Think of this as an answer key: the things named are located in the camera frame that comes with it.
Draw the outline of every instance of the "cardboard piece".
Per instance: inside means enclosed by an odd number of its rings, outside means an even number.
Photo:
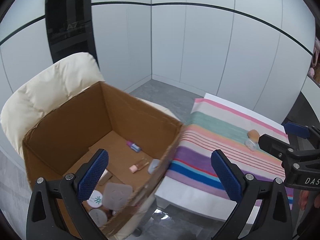
[[[33,187],[39,177],[62,179],[90,160],[98,148],[109,153],[108,180],[129,184],[133,194],[127,204],[101,231],[106,236],[118,232],[152,193],[167,170],[181,136],[182,123],[127,93],[97,82],[62,106],[47,114],[23,138],[28,182]],[[139,153],[126,145],[132,141]],[[142,157],[160,159],[155,171],[148,167],[132,174],[129,167]],[[104,185],[96,190],[103,192]],[[79,236],[59,202],[70,232]]]

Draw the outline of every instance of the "blue gripper pad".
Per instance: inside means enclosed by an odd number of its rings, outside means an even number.
[[[80,202],[90,198],[108,163],[108,152],[102,150],[78,184],[77,198]]]
[[[286,134],[291,133],[304,139],[310,137],[310,132],[307,127],[295,124],[293,122],[287,122],[283,127]]]
[[[216,172],[230,200],[239,203],[242,199],[241,184],[221,158],[217,150],[213,151],[211,154],[211,166]]]

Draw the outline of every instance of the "chair backrest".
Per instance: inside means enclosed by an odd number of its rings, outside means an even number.
[[[4,104],[2,129],[23,158],[22,139],[49,112],[98,81],[104,81],[89,53],[76,53],[59,60],[22,85]]]

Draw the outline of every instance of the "pink bottle cap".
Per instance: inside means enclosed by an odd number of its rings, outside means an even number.
[[[130,170],[132,173],[135,173],[135,172],[138,170],[138,168],[137,168],[136,165],[132,165],[132,166],[129,168],[129,170]]]

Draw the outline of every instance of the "human hand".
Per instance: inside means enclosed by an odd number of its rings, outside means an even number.
[[[301,210],[304,210],[306,208],[306,205],[308,203],[309,193],[310,192],[308,190],[300,191],[299,207],[300,207]],[[320,207],[320,194],[318,196],[316,196],[313,205],[315,206],[315,208],[319,208]]]

